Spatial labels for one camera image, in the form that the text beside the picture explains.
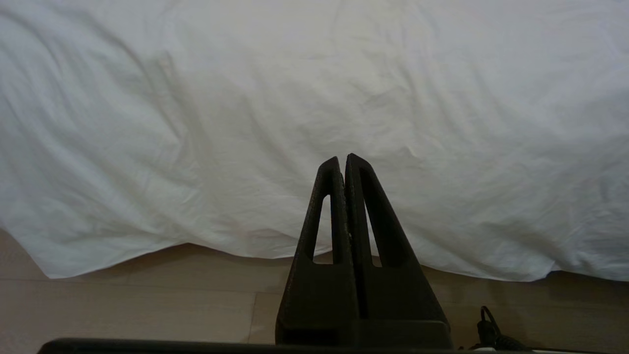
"floor tile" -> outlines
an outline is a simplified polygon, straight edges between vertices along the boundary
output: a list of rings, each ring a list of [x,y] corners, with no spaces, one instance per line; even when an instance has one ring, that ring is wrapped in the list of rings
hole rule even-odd
[[[184,244],[136,259],[129,284],[282,292],[292,259],[242,258]]]
[[[50,280],[11,235],[0,230],[0,279],[50,280],[55,282],[125,283],[133,260],[78,277]]]
[[[249,343],[275,343],[275,324],[281,301],[281,294],[260,293],[255,296]]]
[[[456,347],[478,343],[479,306],[442,304]],[[537,348],[626,353],[629,312],[567,307],[489,307],[503,334]]]
[[[332,252],[319,254],[318,256],[314,257],[313,261],[318,265],[333,265],[334,264],[334,258],[332,256]]]
[[[0,353],[60,337],[244,342],[254,294],[0,280]]]
[[[616,285],[609,280],[558,271],[536,282],[499,282],[423,269],[443,302],[622,309]]]

